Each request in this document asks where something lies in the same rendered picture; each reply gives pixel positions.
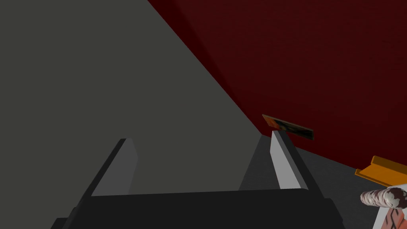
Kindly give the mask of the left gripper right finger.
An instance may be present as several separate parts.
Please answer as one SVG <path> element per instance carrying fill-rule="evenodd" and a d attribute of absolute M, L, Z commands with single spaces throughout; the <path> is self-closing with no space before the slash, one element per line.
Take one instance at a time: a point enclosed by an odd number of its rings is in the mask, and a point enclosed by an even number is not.
<path fill-rule="evenodd" d="M 305 189 L 323 194 L 296 147 L 284 131 L 272 131 L 270 156 L 280 189 Z"/>

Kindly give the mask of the white speckled cylinder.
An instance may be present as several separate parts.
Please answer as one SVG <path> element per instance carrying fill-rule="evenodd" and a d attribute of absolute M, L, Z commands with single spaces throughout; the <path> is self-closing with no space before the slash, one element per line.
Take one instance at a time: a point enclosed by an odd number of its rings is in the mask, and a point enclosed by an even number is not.
<path fill-rule="evenodd" d="M 360 195 L 360 200 L 368 206 L 392 209 L 407 208 L 407 192 L 398 187 L 364 192 Z"/>

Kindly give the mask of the dark framed wall picture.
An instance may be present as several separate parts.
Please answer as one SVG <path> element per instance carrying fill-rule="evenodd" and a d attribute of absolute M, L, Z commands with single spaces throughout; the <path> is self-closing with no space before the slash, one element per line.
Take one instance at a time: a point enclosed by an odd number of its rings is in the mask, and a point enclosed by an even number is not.
<path fill-rule="evenodd" d="M 265 114 L 263 114 L 262 116 L 270 127 L 276 128 L 278 130 L 283 130 L 309 140 L 314 140 L 314 131 L 312 129 L 305 128 L 303 126 L 299 126 L 281 119 L 273 118 Z"/>

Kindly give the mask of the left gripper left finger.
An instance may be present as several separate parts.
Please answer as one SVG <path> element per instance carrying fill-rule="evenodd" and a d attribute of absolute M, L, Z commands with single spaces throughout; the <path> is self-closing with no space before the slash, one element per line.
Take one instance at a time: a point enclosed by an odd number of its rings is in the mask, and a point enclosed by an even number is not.
<path fill-rule="evenodd" d="M 129 195 L 137 163 L 138 154 L 134 142 L 131 138 L 125 138 L 123 143 L 119 144 L 92 196 Z"/>

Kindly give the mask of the orange shelf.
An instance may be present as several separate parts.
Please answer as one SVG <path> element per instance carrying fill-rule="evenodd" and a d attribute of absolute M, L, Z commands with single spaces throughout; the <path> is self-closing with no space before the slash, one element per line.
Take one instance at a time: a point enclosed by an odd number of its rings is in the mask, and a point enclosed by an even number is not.
<path fill-rule="evenodd" d="M 402 185 L 407 184 L 407 165 L 373 156 L 370 165 L 355 175 L 386 187 Z"/>

